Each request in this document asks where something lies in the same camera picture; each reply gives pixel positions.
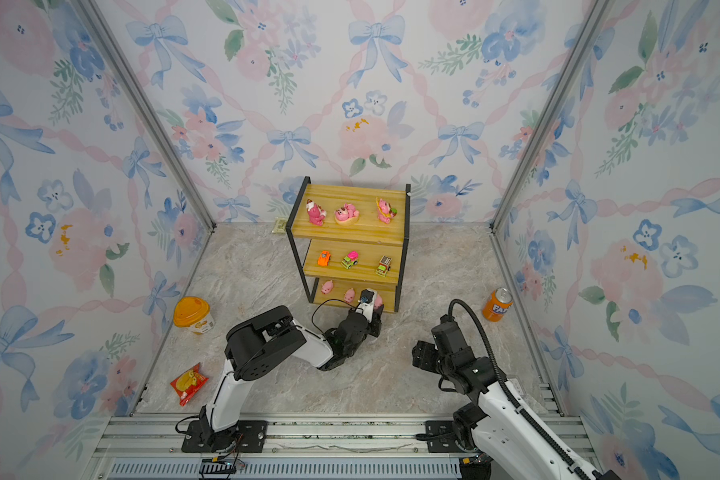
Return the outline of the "pink yellow doll toy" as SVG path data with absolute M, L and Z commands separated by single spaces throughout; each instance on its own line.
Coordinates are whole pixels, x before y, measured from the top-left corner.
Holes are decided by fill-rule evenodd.
M 398 214 L 398 210 L 382 198 L 376 199 L 376 209 L 377 219 L 384 224 L 390 224 Z

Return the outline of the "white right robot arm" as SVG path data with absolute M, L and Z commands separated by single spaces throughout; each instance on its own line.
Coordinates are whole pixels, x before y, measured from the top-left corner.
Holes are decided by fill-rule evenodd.
M 519 397 L 489 356 L 477 357 L 458 323 L 445 315 L 432 343 L 412 349 L 412 364 L 436 373 L 469 398 L 448 422 L 427 421 L 416 435 L 430 452 L 484 454 L 514 479 L 616 479 L 577 454 Z

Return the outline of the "pink figure toy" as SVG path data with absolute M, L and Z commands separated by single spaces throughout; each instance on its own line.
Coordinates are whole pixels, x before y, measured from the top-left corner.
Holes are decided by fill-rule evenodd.
M 327 212 L 312 199 L 307 201 L 308 221 L 315 226 L 322 226 L 327 217 Z

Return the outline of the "orange toy car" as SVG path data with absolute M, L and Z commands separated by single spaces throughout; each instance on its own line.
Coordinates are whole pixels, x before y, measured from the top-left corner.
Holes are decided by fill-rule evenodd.
M 331 261 L 331 252 L 328 250 L 323 250 L 318 255 L 317 264 L 320 267 L 328 267 Z

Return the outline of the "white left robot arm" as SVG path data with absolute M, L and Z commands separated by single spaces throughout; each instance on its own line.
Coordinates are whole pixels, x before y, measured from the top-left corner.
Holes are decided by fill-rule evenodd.
M 342 366 L 367 337 L 378 337 L 382 304 L 350 306 L 340 324 L 318 335 L 279 305 L 233 327 L 227 334 L 226 362 L 211 400 L 185 432 L 182 451 L 230 451 L 244 436 L 240 414 L 253 383 L 295 357 L 320 371 Z

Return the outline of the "green pink toy truck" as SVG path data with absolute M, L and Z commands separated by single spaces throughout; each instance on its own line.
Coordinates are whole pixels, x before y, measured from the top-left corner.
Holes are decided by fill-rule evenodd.
M 342 259 L 341 265 L 345 269 L 350 269 L 358 264 L 359 261 L 359 254 L 357 251 L 350 251 L 347 255 L 345 255 Z

